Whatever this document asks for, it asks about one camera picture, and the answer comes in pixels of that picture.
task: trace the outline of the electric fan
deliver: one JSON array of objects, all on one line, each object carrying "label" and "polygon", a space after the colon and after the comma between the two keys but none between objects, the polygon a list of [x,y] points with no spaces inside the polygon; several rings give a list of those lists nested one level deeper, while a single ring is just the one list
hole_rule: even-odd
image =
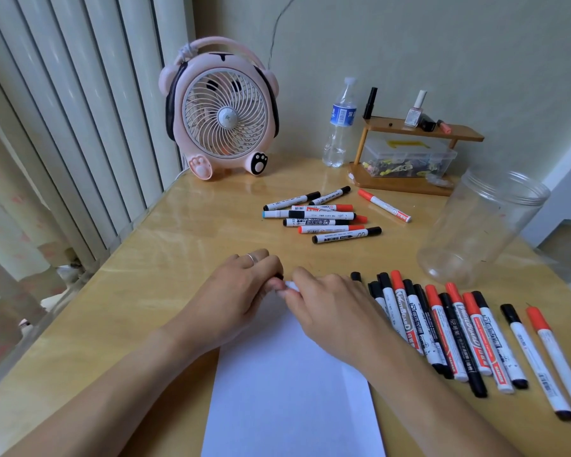
[{"label": "electric fan", "polygon": [[[198,54],[212,44],[230,46],[244,57]],[[195,40],[161,71],[159,89],[167,98],[167,133],[198,178],[208,180],[220,168],[262,173],[264,152],[279,132],[279,84],[248,48],[220,36]]]}]

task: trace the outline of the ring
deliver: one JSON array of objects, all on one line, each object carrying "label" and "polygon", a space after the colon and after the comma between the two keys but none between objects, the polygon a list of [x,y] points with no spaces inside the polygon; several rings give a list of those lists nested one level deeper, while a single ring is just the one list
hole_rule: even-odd
[{"label": "ring", "polygon": [[246,253],[246,255],[251,258],[251,260],[254,264],[256,264],[258,262],[258,259],[254,255],[252,255],[251,253]]}]

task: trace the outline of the white paper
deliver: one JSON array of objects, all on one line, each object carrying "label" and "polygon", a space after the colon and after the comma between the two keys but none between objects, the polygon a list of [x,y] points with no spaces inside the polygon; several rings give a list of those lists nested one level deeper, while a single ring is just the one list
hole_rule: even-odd
[{"label": "white paper", "polygon": [[203,457],[384,456],[366,379],[306,337],[269,294],[223,346]]}]

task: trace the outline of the fan paw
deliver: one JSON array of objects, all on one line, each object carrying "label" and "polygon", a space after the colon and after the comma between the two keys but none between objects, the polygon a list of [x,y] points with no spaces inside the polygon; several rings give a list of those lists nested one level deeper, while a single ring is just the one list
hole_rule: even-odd
[{"label": "fan paw", "polygon": [[262,152],[257,152],[250,161],[250,173],[252,175],[259,175],[266,168],[268,157]]},{"label": "fan paw", "polygon": [[190,170],[192,170],[199,179],[208,180],[213,174],[209,160],[207,160],[203,155],[191,158],[188,161],[188,165],[190,166]]}]

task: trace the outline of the hand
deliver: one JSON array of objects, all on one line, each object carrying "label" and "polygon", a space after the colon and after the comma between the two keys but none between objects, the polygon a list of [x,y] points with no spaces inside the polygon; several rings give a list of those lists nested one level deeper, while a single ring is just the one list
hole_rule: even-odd
[{"label": "hand", "polygon": [[296,268],[300,293],[279,291],[305,334],[324,350],[359,370],[362,355],[388,330],[385,314],[361,282],[331,274],[315,278]]},{"label": "hand", "polygon": [[192,350],[193,357],[235,338],[258,311],[271,290],[286,288],[283,267],[276,255],[264,248],[249,255],[232,255],[209,276],[188,304],[163,330],[176,349]]}]

